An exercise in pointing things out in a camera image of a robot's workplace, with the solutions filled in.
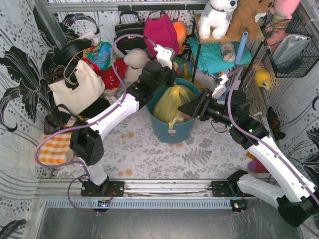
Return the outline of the yellow trash bag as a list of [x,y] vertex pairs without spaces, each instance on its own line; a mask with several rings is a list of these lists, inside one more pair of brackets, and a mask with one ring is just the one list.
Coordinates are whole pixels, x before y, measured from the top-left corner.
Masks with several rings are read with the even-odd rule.
[[168,123],[169,130],[177,123],[183,123],[191,119],[178,108],[195,99],[195,93],[183,85],[169,87],[155,104],[152,114],[162,122]]

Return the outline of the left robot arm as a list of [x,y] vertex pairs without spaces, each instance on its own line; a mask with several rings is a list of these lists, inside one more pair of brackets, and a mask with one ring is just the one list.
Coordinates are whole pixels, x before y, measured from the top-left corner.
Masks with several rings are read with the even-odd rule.
[[149,103],[162,86],[172,86],[177,72],[174,65],[162,66],[152,60],[146,63],[138,80],[129,85],[113,105],[86,122],[77,122],[72,130],[70,148],[84,165],[88,179],[96,186],[108,180],[101,158],[104,155],[103,139],[126,117]]

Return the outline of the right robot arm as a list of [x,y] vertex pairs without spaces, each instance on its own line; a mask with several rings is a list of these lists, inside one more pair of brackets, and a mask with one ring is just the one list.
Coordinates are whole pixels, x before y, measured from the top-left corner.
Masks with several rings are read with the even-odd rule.
[[278,183],[271,185],[237,170],[227,178],[232,195],[252,195],[276,208],[289,225],[299,227],[319,211],[319,189],[285,157],[270,133],[249,115],[249,108],[244,93],[234,90],[227,94],[224,104],[205,91],[178,110],[200,121],[211,119],[229,127],[232,139],[256,157]]

